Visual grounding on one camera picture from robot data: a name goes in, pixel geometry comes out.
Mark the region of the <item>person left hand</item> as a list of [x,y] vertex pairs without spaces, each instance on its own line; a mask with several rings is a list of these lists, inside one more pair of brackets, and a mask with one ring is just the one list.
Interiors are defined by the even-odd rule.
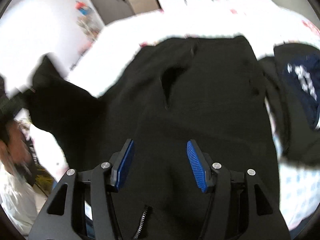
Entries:
[[7,172],[13,174],[14,164],[21,165],[31,161],[27,145],[23,141],[23,133],[19,129],[16,121],[11,121],[6,125],[9,136],[8,143],[1,140],[1,163]]

